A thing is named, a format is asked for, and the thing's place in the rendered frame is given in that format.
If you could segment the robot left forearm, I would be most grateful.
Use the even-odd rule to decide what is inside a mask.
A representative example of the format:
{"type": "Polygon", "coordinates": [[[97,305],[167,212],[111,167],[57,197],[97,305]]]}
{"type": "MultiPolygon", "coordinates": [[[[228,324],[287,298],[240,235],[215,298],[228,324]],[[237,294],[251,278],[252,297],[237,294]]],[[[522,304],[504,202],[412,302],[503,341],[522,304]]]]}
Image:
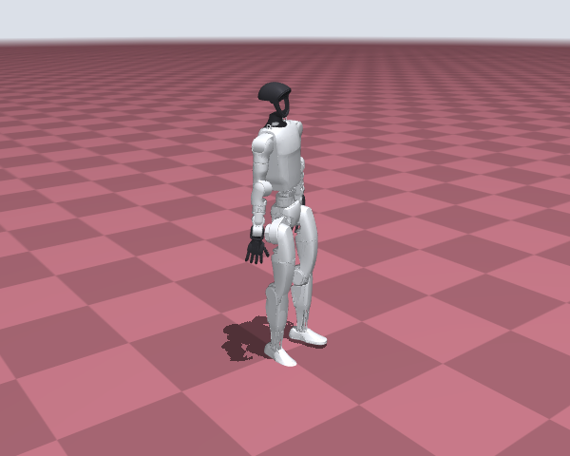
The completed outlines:
{"type": "Polygon", "coordinates": [[[302,196],[304,195],[304,190],[305,190],[303,186],[304,185],[303,178],[304,178],[304,173],[302,171],[300,176],[300,183],[296,188],[293,189],[296,190],[296,192],[294,193],[294,199],[299,200],[300,204],[302,204],[302,196]]]}

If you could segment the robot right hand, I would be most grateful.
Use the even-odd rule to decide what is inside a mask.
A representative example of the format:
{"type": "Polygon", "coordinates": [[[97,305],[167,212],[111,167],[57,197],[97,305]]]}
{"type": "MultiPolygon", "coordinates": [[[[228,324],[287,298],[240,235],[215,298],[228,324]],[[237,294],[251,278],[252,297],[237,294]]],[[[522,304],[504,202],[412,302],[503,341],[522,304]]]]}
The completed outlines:
{"type": "Polygon", "coordinates": [[[253,237],[252,233],[253,233],[253,226],[251,227],[251,233],[250,233],[250,238],[252,239],[252,241],[248,245],[248,248],[247,248],[248,252],[247,252],[247,256],[245,258],[245,261],[248,261],[249,255],[251,253],[250,263],[253,263],[254,255],[256,255],[255,264],[257,264],[257,262],[258,262],[258,256],[260,259],[260,263],[262,263],[263,262],[263,257],[262,257],[263,250],[266,254],[266,257],[269,257],[269,253],[264,246],[265,243],[262,241],[264,239],[264,227],[262,228],[262,237],[253,237]]]}

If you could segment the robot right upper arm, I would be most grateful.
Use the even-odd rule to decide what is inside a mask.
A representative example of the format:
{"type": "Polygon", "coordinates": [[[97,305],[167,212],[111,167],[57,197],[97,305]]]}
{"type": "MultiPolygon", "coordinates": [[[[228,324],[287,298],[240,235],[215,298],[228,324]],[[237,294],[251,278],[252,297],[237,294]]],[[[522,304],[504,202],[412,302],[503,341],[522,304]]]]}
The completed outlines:
{"type": "Polygon", "coordinates": [[[263,197],[269,196],[272,191],[272,185],[265,180],[268,166],[269,157],[274,149],[274,136],[272,134],[263,133],[254,138],[252,142],[253,152],[253,187],[256,183],[261,183],[264,187],[263,197]]]}

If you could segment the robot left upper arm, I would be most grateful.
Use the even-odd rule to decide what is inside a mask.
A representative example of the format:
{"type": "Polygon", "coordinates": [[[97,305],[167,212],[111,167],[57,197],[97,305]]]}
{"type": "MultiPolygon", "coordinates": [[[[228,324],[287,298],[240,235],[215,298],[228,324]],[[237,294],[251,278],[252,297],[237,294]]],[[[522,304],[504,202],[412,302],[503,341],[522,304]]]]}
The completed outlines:
{"type": "MultiPolygon", "coordinates": [[[[293,120],[290,120],[290,121],[293,121],[293,120]]],[[[300,143],[301,143],[301,135],[302,135],[302,131],[303,131],[302,122],[299,122],[299,121],[293,121],[293,122],[295,122],[296,125],[297,125],[298,132],[299,132],[299,137],[300,137],[300,143]]],[[[300,145],[300,149],[301,149],[301,145],[300,145]]],[[[305,161],[304,161],[304,159],[301,157],[301,172],[304,170],[304,168],[305,168],[305,161]]]]}

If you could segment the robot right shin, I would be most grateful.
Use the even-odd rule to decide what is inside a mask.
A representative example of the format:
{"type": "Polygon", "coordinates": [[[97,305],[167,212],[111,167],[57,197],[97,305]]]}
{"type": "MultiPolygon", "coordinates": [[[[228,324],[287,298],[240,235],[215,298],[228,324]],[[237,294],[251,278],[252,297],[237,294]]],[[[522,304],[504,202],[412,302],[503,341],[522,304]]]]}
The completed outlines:
{"type": "Polygon", "coordinates": [[[265,294],[267,296],[267,321],[269,322],[271,331],[271,347],[272,350],[278,352],[277,348],[282,349],[283,334],[287,323],[289,305],[288,294],[283,295],[280,302],[277,298],[276,288],[274,286],[267,287],[265,294]]]}

